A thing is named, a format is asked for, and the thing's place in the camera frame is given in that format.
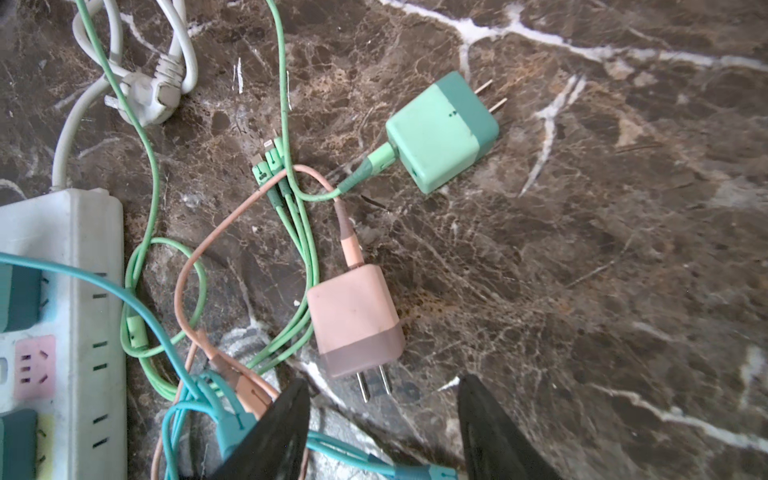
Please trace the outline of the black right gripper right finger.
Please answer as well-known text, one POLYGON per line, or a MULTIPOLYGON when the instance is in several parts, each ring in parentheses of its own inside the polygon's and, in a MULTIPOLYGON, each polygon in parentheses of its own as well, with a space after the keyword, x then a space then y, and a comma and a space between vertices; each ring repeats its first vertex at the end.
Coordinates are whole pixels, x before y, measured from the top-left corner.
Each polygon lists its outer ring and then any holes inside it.
POLYGON ((460 379, 458 415, 470 479, 560 477, 473 374, 460 379))

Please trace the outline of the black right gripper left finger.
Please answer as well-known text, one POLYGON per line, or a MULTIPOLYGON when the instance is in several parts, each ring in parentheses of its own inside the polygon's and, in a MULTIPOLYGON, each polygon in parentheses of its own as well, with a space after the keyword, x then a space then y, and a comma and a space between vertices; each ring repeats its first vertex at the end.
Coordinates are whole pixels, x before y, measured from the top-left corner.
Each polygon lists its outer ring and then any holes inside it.
POLYGON ((210 479, 303 479, 310 421, 305 380, 295 380, 210 479))

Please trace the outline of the pink charger plug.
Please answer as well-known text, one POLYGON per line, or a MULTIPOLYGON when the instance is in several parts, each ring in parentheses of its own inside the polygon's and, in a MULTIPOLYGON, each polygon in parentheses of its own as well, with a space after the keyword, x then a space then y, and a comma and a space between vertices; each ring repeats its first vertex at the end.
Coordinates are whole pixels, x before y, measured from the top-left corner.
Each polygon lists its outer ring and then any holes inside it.
POLYGON ((382 269, 364 264, 307 293, 320 359, 333 379, 354 375, 362 398, 371 399, 365 373, 376 369, 392 393, 383 366, 404 351, 405 337, 382 269))

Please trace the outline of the teal charger plug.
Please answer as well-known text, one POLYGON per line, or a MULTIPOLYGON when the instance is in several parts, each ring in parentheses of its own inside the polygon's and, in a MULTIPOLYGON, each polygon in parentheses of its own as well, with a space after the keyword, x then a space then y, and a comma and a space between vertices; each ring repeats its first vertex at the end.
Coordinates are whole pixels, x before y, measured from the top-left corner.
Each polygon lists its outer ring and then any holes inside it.
POLYGON ((41 274, 37 269, 1 264, 1 332, 31 328, 39 320, 41 274))

